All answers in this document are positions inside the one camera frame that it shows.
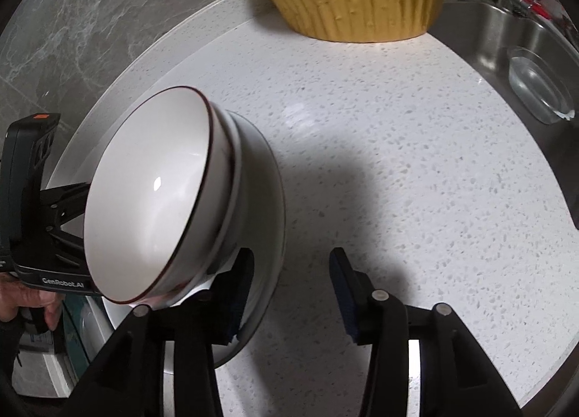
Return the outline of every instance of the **yellow plastic tub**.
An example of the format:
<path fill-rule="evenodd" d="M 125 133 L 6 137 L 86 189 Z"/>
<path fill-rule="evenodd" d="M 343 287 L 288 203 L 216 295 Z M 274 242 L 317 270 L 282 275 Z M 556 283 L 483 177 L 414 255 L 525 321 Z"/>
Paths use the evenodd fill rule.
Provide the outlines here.
<path fill-rule="evenodd" d="M 272 0 L 307 37 L 349 43 L 404 40 L 425 33 L 443 0 Z"/>

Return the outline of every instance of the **sink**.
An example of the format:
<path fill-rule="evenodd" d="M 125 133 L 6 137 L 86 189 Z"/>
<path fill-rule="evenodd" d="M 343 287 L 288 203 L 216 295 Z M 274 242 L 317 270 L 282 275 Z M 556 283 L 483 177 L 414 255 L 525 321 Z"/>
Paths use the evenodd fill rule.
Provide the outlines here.
<path fill-rule="evenodd" d="M 492 0 L 445 0 L 441 16 L 429 30 L 475 68 L 517 114 L 545 155 L 575 227 L 579 228 L 579 120 L 543 124 L 511 89 L 507 50 L 527 48 L 555 71 L 579 104 L 579 54 L 540 19 L 517 16 Z"/>

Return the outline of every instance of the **clear plastic container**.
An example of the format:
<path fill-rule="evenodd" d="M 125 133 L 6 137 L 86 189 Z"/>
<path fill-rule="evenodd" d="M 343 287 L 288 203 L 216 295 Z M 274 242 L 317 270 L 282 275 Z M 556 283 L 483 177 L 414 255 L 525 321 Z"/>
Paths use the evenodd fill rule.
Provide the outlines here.
<path fill-rule="evenodd" d="M 575 117 L 571 94 L 551 67 L 526 48 L 510 48 L 509 83 L 525 107 L 542 123 Z"/>

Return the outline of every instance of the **logo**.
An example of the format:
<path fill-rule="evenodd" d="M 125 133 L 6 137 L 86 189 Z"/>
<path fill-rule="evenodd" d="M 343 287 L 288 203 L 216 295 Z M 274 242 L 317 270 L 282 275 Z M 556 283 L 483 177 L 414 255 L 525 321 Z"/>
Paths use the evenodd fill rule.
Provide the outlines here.
<path fill-rule="evenodd" d="M 61 281 L 61 280 L 49 280 L 48 278 L 43 278 L 42 283 L 56 286 L 68 286 L 70 288 L 84 288 L 85 284 L 80 281 Z"/>

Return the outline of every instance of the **white plate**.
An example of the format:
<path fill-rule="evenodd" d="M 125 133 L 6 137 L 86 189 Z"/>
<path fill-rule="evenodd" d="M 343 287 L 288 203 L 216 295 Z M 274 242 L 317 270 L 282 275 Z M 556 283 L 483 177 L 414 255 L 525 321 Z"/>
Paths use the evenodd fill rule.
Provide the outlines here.
<path fill-rule="evenodd" d="M 282 269 L 285 247 L 286 208 L 282 178 L 267 141 L 247 119 L 230 112 L 239 129 L 242 149 L 242 178 L 246 184 L 248 211 L 239 246 L 249 247 L 255 257 L 254 280 L 237 338 L 227 345 L 213 346 L 215 365 L 220 366 L 233 358 L 249 341 L 259 326 Z M 191 294 L 206 288 L 196 287 Z M 131 311 L 131 306 L 118 305 L 103 299 L 106 313 L 116 328 Z M 167 355 L 172 355 L 172 344 Z M 173 373 L 172 359 L 165 361 L 166 373 Z"/>

